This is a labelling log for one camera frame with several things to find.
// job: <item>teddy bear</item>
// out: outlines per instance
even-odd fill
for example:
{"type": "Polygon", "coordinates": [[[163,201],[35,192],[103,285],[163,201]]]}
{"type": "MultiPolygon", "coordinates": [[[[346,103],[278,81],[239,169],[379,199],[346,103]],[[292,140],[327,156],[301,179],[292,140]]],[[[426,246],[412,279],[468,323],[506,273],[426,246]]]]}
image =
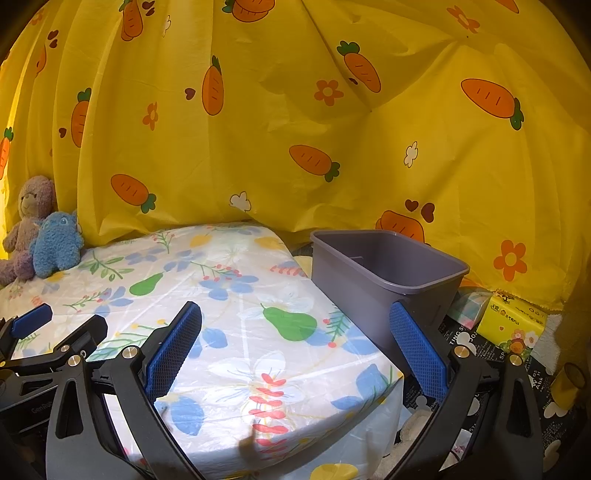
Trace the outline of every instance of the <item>teddy bear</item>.
{"type": "Polygon", "coordinates": [[[0,286],[19,280],[30,280],[35,275],[33,257],[29,252],[31,242],[37,238],[40,223],[57,204],[53,181],[38,175],[25,182],[18,194],[18,213],[21,221],[12,227],[2,242],[8,260],[0,260],[0,286]]]}

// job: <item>orange carrot print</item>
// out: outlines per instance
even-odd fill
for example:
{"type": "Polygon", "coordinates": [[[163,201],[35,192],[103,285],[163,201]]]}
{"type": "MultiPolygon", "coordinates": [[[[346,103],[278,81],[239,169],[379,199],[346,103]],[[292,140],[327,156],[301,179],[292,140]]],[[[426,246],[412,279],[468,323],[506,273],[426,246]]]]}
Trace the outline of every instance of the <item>orange carrot print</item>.
{"type": "Polygon", "coordinates": [[[4,131],[4,137],[0,140],[0,179],[4,176],[4,169],[8,163],[8,154],[10,153],[10,142],[14,138],[12,127],[4,131]]]}
{"type": "Polygon", "coordinates": [[[217,115],[223,107],[222,68],[216,56],[212,57],[212,65],[207,69],[201,88],[203,108],[209,115],[217,115]]]}
{"type": "Polygon", "coordinates": [[[333,162],[326,153],[317,148],[308,145],[293,145],[290,147],[290,155],[295,163],[306,172],[324,176],[328,182],[339,176],[340,165],[333,162]]]}
{"type": "Polygon", "coordinates": [[[144,22],[137,0],[124,0],[119,11],[123,12],[121,38],[130,41],[139,37],[144,30],[144,22]]]}
{"type": "Polygon", "coordinates": [[[496,1],[499,2],[503,7],[507,7],[513,13],[515,13],[515,14],[519,13],[519,8],[517,7],[515,0],[496,0],[496,1]]]}
{"type": "Polygon", "coordinates": [[[390,230],[425,243],[423,226],[414,218],[400,215],[392,210],[386,210],[376,222],[375,227],[377,230],[390,230]]]}
{"type": "Polygon", "coordinates": [[[84,92],[78,93],[78,103],[72,112],[72,140],[74,145],[80,148],[82,146],[82,135],[84,134],[84,124],[86,123],[86,114],[90,104],[90,94],[92,90],[87,88],[84,92]]]}
{"type": "Polygon", "coordinates": [[[111,186],[121,200],[140,207],[142,213],[148,213],[156,208],[156,195],[148,192],[146,185],[129,175],[124,173],[113,175],[111,186]]]}
{"type": "Polygon", "coordinates": [[[371,62],[359,53],[359,45],[354,41],[347,43],[341,41],[336,50],[345,58],[345,65],[355,77],[357,77],[373,93],[382,89],[378,72],[375,71],[371,62]]]}
{"type": "Polygon", "coordinates": [[[462,80],[462,90],[486,113],[498,118],[509,118],[513,129],[521,128],[521,123],[525,120],[521,104],[505,87],[488,80],[465,79],[462,80]]]}
{"type": "Polygon", "coordinates": [[[39,55],[39,60],[37,60],[37,64],[35,65],[35,71],[37,72],[35,76],[39,75],[41,71],[45,68],[47,64],[47,49],[45,48],[45,44],[43,44],[43,49],[41,50],[41,54],[39,55]]]}
{"type": "Polygon", "coordinates": [[[275,7],[275,0],[226,0],[222,11],[232,14],[236,20],[251,23],[265,18],[275,7]]]}

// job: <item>pear print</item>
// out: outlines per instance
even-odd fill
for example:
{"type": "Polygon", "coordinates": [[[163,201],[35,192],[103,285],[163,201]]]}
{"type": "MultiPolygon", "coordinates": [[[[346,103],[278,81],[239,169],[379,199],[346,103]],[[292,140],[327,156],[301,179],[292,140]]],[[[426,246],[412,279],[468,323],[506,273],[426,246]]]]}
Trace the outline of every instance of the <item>pear print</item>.
{"type": "Polygon", "coordinates": [[[164,274],[160,272],[142,281],[134,283],[132,286],[130,286],[129,293],[135,295],[136,297],[141,297],[143,295],[147,295],[148,293],[152,293],[156,288],[156,284],[163,276],[164,274]]]}
{"type": "Polygon", "coordinates": [[[316,319],[306,313],[291,313],[277,307],[265,308],[263,305],[261,307],[262,314],[285,340],[301,342],[316,330],[316,319]]]}

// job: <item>blue plush toy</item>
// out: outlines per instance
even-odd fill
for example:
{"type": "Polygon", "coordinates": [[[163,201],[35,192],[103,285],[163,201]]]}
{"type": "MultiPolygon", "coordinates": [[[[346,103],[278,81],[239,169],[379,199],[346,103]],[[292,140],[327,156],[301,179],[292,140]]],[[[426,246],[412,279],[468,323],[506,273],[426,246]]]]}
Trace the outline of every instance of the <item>blue plush toy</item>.
{"type": "Polygon", "coordinates": [[[83,246],[75,210],[72,215],[66,212],[50,214],[43,222],[37,239],[29,247],[35,274],[47,278],[55,271],[75,267],[80,263],[83,246]]]}

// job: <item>gray plastic bin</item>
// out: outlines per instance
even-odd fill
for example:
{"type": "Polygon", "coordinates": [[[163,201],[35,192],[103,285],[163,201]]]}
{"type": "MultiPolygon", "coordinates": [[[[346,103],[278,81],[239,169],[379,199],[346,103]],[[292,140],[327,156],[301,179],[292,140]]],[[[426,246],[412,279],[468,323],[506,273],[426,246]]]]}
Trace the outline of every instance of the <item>gray plastic bin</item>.
{"type": "Polygon", "coordinates": [[[411,370],[389,327],[401,301],[422,325],[439,326],[470,268],[461,260],[386,230],[316,231],[312,280],[405,374],[411,370]]]}

